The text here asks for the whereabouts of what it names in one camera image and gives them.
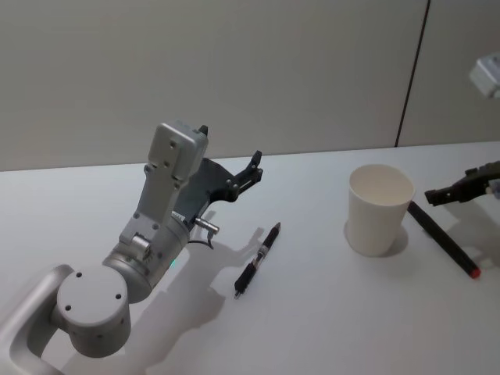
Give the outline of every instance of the white paper cup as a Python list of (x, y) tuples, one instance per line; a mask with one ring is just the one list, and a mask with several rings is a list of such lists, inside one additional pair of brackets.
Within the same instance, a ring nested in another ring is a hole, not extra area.
[(414, 194), (412, 181), (392, 166), (373, 164), (352, 172), (346, 228), (351, 247), (363, 255), (383, 255), (396, 239)]

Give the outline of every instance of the table surface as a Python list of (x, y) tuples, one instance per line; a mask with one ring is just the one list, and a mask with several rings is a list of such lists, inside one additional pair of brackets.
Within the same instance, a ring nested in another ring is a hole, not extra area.
[[(262, 159), (262, 182), (207, 212), (215, 248), (189, 245), (152, 295), (132, 305), (118, 353), (89, 359), (58, 332), (44, 359), (74, 374), (496, 374), (500, 371), (500, 202), (430, 207), (425, 190), (500, 159), (500, 142)], [(248, 158), (220, 160), (239, 171)], [(391, 253), (344, 237), (348, 176), (386, 163), (480, 264), (471, 280), (409, 215)], [(4, 305), (39, 269), (99, 264), (138, 202), (142, 165), (0, 173)], [(282, 231), (247, 292), (234, 281), (277, 221)]]

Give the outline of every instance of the pen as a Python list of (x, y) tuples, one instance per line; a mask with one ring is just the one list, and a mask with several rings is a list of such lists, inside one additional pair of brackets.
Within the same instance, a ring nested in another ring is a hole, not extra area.
[(408, 212), (470, 277), (477, 279), (481, 275), (476, 263), (414, 201), (409, 203)]
[(270, 233), (264, 240), (264, 243), (257, 252), (255, 258), (246, 266), (243, 273), (234, 283), (234, 289), (236, 290), (236, 292), (234, 293), (234, 298), (238, 299), (240, 295), (245, 293), (245, 289), (250, 284), (250, 281), (252, 281), (252, 278), (255, 276), (255, 273), (259, 269), (263, 260), (266, 258), (266, 255), (271, 249), (271, 246), (273, 246), (274, 240), (276, 240), (276, 237), (278, 237), (280, 228), (281, 223), (278, 223), (273, 227), (273, 229), (271, 229)]

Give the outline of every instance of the paper cup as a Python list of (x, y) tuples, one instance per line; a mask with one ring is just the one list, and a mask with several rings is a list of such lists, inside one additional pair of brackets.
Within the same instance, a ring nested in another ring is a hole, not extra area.
[(396, 239), (414, 194), (412, 181), (392, 166), (373, 164), (352, 172), (346, 228), (351, 247), (363, 255), (383, 255)]

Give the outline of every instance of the gray wall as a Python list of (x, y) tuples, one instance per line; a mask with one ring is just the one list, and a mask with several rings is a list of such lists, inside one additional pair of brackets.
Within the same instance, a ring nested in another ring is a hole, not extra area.
[[(0, 170), (139, 163), (175, 118), (209, 126), (212, 157), (390, 147), (426, 3), (4, 0)], [(402, 143), (500, 138), (498, 103), (466, 78), (498, 49), (498, 6), (430, 13)], [(449, 131), (457, 106), (480, 137)]]

